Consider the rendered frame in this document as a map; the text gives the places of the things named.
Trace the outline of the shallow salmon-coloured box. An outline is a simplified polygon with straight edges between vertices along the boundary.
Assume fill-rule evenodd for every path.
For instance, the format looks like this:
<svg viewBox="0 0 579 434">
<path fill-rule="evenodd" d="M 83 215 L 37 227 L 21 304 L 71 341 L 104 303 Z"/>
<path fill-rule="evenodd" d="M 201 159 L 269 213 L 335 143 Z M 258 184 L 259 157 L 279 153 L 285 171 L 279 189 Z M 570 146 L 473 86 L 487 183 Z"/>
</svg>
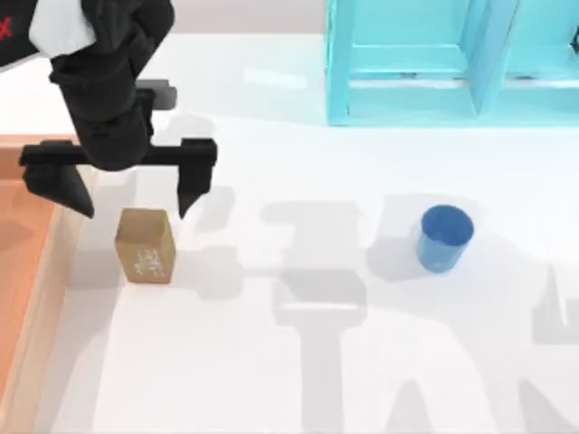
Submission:
<svg viewBox="0 0 579 434">
<path fill-rule="evenodd" d="M 0 434 L 33 434 L 83 218 L 27 192 L 41 135 L 0 133 Z"/>
</svg>

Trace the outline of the light blue rack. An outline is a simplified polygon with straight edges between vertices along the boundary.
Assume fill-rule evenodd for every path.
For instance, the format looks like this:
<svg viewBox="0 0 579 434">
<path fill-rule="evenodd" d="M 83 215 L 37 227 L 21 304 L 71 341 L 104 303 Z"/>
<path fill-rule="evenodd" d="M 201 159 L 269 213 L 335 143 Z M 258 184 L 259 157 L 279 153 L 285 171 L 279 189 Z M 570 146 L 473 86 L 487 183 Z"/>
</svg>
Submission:
<svg viewBox="0 0 579 434">
<path fill-rule="evenodd" d="M 579 0 L 325 0 L 335 126 L 579 127 Z"/>
</svg>

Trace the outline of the blue cup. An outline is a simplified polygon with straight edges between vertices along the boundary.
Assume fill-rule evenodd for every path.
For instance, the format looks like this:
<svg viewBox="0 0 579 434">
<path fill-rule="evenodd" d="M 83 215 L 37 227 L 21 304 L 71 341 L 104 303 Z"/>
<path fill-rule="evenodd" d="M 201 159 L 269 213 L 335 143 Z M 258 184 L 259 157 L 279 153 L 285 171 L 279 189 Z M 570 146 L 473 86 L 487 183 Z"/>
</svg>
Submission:
<svg viewBox="0 0 579 434">
<path fill-rule="evenodd" d="M 474 223 L 461 208 L 434 205 L 420 220 L 417 259 L 429 272 L 447 272 L 455 267 L 473 235 Z"/>
</svg>

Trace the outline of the brown cardboard box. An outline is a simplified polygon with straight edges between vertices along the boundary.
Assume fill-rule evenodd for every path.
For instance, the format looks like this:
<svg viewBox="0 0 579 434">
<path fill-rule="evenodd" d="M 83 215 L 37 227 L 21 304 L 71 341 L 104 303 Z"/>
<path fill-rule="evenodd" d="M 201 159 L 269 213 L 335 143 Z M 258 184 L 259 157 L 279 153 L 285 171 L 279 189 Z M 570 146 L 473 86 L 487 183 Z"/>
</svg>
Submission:
<svg viewBox="0 0 579 434">
<path fill-rule="evenodd" d="M 128 282 L 155 285 L 171 282 L 176 244 L 166 210 L 124 208 L 115 247 Z"/>
</svg>

